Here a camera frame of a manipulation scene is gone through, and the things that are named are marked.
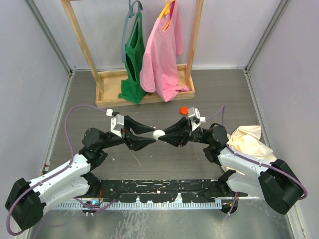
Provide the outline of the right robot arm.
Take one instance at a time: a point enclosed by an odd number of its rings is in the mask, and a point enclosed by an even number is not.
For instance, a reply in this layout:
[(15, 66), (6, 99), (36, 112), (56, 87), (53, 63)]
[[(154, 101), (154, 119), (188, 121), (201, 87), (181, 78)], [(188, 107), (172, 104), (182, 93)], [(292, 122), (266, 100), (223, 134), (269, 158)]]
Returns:
[(153, 138), (175, 147), (188, 142), (206, 144), (203, 152), (208, 161), (228, 168), (218, 179), (219, 192), (224, 196), (246, 193), (263, 199), (274, 211), (285, 215), (308, 195), (285, 161), (269, 162), (235, 150), (228, 145), (225, 127), (218, 123), (204, 129), (198, 120), (182, 117), (174, 125), (156, 130)]

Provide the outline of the cream cloth bag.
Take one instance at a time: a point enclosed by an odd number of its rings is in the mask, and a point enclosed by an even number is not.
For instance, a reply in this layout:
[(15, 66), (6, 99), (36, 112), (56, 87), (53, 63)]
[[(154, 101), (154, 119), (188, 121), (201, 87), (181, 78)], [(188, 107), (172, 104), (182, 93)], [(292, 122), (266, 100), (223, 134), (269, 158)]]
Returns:
[(228, 144), (235, 150), (261, 160), (275, 162), (277, 158), (273, 150), (260, 141), (261, 126), (239, 126), (232, 134), (228, 134)]

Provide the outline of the white earbud case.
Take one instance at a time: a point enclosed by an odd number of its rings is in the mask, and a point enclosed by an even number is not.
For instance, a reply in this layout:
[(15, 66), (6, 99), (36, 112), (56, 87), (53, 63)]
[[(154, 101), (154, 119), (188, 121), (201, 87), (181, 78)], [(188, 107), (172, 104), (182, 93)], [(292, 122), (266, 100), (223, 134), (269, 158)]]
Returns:
[(159, 137), (164, 136), (165, 132), (163, 130), (157, 129), (153, 132), (153, 138), (159, 140)]

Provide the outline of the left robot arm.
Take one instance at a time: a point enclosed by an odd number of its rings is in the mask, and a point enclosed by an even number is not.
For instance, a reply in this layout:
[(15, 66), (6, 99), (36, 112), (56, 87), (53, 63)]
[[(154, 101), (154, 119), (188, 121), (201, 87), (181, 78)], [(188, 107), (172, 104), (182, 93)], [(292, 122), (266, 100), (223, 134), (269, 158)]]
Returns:
[(156, 141), (142, 136), (152, 131), (153, 127), (141, 124), (130, 116), (116, 115), (111, 119), (109, 132), (97, 128), (86, 130), (83, 148), (77, 154), (72, 154), (64, 164), (30, 181), (24, 178), (15, 181), (5, 203), (9, 234), (16, 234), (10, 228), (11, 219), (23, 232), (64, 200), (85, 194), (88, 197), (97, 196), (100, 185), (92, 170), (99, 167), (108, 156), (104, 149), (124, 144), (130, 150), (141, 150)]

